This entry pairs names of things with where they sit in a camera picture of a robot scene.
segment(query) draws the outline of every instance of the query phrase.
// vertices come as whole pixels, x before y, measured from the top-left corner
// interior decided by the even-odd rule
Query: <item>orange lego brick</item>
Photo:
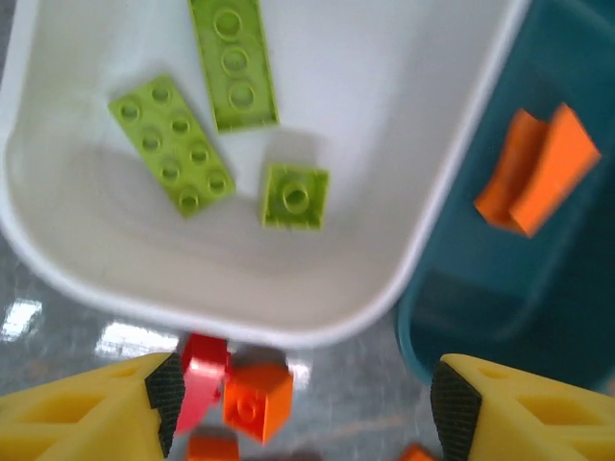
[[[407,449],[399,461],[435,461],[435,458],[418,445],[412,445]]]
[[[568,106],[550,124],[521,109],[475,207],[489,224],[533,236],[600,158]]]
[[[290,416],[292,384],[292,374],[281,365],[235,370],[224,386],[224,424],[265,445]]]
[[[239,444],[235,439],[192,436],[186,461],[239,461]]]

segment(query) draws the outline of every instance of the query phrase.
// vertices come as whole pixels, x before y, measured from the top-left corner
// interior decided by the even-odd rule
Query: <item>teal plastic bin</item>
[[[473,206],[518,109],[568,104],[603,154],[532,238]],[[534,0],[415,275],[398,301],[411,369],[461,352],[601,389],[615,371],[615,2]]]

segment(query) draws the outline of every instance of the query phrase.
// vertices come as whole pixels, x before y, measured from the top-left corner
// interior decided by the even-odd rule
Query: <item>green 2x8 lego plate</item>
[[[169,76],[109,109],[184,217],[234,194],[233,178]]]
[[[218,132],[279,123],[257,0],[189,0]]]
[[[271,163],[262,201],[262,224],[320,230],[323,226],[329,172],[306,166]]]

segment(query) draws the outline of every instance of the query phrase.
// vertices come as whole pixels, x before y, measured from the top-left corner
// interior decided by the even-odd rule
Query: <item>green 2x4 lego brick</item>
[[[329,172],[326,170],[271,163],[262,201],[262,224],[320,230],[328,189]]]
[[[109,109],[184,217],[234,193],[231,175],[170,77],[157,77]]]
[[[277,125],[258,0],[189,0],[218,132]]]

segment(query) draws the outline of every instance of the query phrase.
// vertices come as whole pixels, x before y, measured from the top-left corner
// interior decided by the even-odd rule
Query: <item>white plastic bin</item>
[[[186,1],[18,0],[0,215],[81,302],[281,347],[367,327],[407,282],[528,0],[261,0],[282,124],[217,135]],[[238,194],[184,220],[107,103],[170,73]],[[262,229],[263,162],[331,170],[322,232]]]

